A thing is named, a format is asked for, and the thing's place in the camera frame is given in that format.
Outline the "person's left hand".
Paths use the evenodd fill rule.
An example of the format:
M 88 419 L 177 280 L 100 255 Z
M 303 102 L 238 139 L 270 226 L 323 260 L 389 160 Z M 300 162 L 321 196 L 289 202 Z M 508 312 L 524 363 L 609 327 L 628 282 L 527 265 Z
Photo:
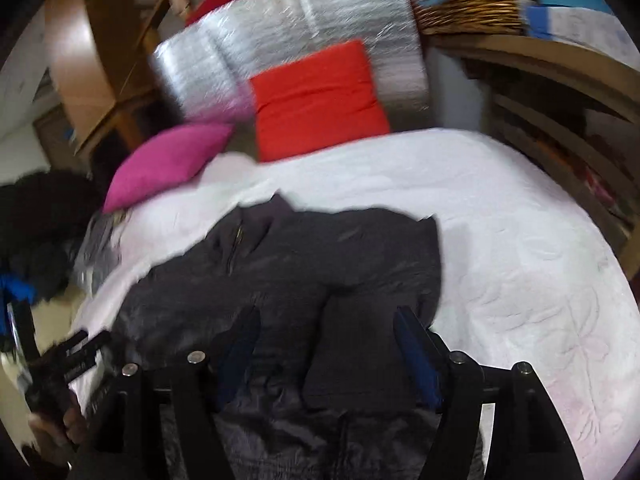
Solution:
M 68 397 L 70 407 L 62 422 L 54 422 L 40 413 L 29 413 L 27 416 L 40 456 L 56 466 L 66 466 L 73 460 L 74 446 L 81 445 L 87 434 L 88 422 L 82 414 L 76 394 L 68 390 Z

